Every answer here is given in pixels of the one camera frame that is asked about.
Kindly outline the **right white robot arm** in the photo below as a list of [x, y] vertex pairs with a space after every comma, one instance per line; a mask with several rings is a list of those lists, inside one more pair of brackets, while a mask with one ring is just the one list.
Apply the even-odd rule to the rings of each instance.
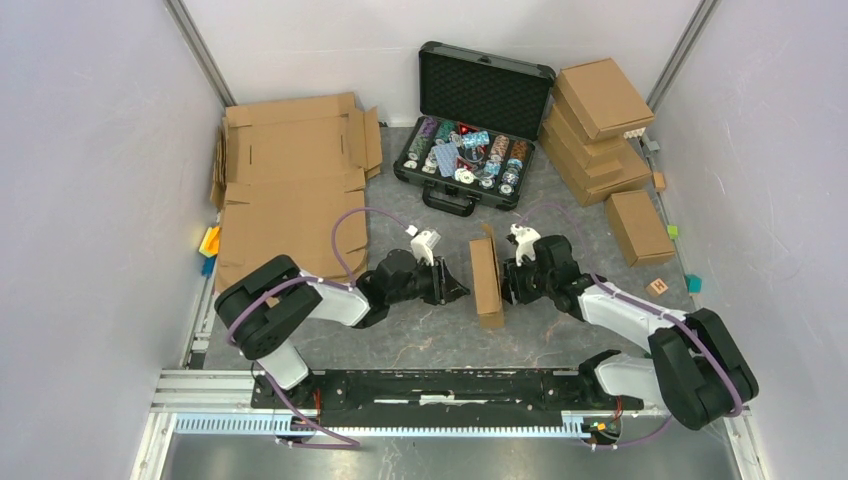
[[515, 248], [504, 263], [507, 302], [546, 298], [558, 311], [612, 331], [644, 352], [637, 358], [609, 350], [583, 362], [577, 392], [585, 405], [602, 408], [615, 397], [630, 397], [700, 430], [740, 415], [759, 395], [756, 376], [715, 311], [662, 307], [584, 273], [563, 235], [542, 236], [515, 225], [507, 239]]

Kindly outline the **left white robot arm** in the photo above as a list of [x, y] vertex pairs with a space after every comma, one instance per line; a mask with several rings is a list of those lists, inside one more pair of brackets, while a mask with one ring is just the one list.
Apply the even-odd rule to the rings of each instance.
[[297, 408], [314, 394], [310, 369], [290, 340], [305, 321], [369, 328], [395, 304], [439, 306], [469, 293], [442, 257], [428, 260], [402, 249], [390, 251], [351, 285], [310, 275], [290, 256], [278, 255], [219, 294], [214, 310], [228, 342], [257, 362], [276, 383], [278, 397]]

